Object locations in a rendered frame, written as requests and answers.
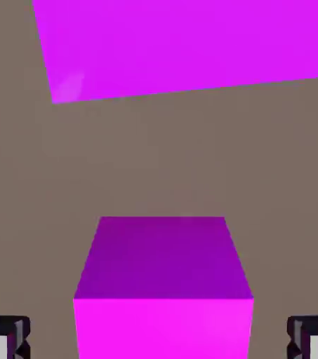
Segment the small magenta cube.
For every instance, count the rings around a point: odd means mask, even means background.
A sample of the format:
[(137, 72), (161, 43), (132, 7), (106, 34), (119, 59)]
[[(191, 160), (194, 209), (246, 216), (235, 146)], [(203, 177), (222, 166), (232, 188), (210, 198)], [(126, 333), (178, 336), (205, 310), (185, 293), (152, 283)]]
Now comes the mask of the small magenta cube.
[(253, 303), (223, 217), (102, 217), (73, 298), (79, 359), (248, 359)]

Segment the large magenta box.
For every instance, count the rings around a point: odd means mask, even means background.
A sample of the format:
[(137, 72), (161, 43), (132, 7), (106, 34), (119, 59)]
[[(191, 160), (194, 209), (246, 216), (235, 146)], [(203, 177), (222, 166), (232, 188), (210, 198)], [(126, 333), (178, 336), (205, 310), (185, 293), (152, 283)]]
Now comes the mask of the large magenta box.
[(53, 103), (318, 78), (318, 0), (32, 0)]

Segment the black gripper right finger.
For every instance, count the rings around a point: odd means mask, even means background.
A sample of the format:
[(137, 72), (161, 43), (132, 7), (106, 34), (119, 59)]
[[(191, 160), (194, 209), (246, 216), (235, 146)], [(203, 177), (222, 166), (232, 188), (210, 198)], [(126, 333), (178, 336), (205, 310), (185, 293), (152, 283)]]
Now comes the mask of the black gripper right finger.
[(286, 331), (290, 337), (287, 359), (318, 359), (318, 315), (289, 316)]

